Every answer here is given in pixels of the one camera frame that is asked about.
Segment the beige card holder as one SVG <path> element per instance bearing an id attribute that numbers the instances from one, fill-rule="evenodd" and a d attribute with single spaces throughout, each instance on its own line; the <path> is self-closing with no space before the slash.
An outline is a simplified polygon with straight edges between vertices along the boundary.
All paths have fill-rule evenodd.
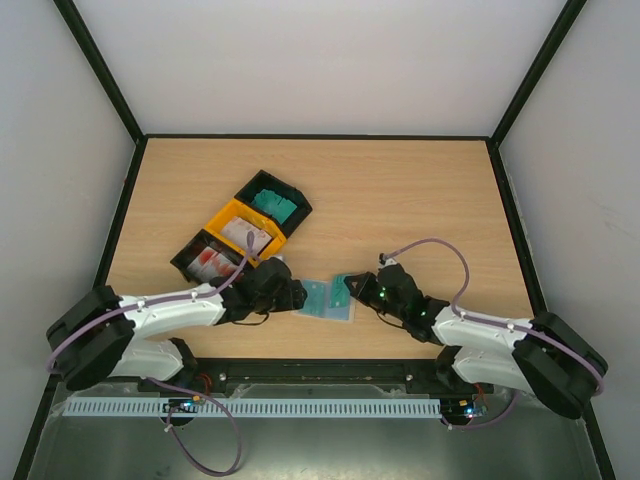
<path id="1" fill-rule="evenodd" d="M 304 279 L 307 298 L 295 314 L 341 323 L 350 323 L 355 317 L 355 303 L 350 296 L 345 279 L 347 274 L 334 276 L 330 281 Z"/>

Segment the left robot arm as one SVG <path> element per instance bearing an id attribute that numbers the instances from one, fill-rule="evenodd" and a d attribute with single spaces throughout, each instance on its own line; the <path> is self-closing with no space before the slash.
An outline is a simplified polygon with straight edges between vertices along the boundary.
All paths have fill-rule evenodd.
<path id="1" fill-rule="evenodd" d="M 302 282 L 277 257 L 159 295 L 118 295 L 109 285 L 98 286 L 48 328 L 46 369 L 71 391 L 112 377 L 171 380 L 193 369 L 195 359 L 184 340 L 166 334 L 295 311 L 306 299 Z"/>

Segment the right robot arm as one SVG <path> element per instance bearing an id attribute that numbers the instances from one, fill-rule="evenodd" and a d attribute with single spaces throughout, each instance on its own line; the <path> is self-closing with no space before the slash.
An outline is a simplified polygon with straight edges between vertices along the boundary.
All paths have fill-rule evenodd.
<path id="1" fill-rule="evenodd" d="M 582 416 L 603 390 L 604 358 L 558 315 L 504 318 L 425 295 L 399 264 L 348 275 L 352 298 L 398 320 L 421 343 L 442 348 L 436 379 L 445 390 L 494 384 L 534 396 L 554 413 Z"/>

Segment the teal credit card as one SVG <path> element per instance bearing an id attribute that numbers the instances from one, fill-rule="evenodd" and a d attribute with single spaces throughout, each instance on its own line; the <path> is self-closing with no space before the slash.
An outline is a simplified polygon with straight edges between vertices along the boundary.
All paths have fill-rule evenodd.
<path id="1" fill-rule="evenodd" d="M 327 284 L 321 281 L 303 280 L 302 285 L 307 293 L 304 306 L 300 313 L 306 316 L 323 318 L 326 310 Z"/>
<path id="2" fill-rule="evenodd" d="M 350 291 L 345 283 L 347 277 L 348 274 L 338 274 L 331 280 L 328 303 L 330 309 L 343 309 L 350 306 Z"/>

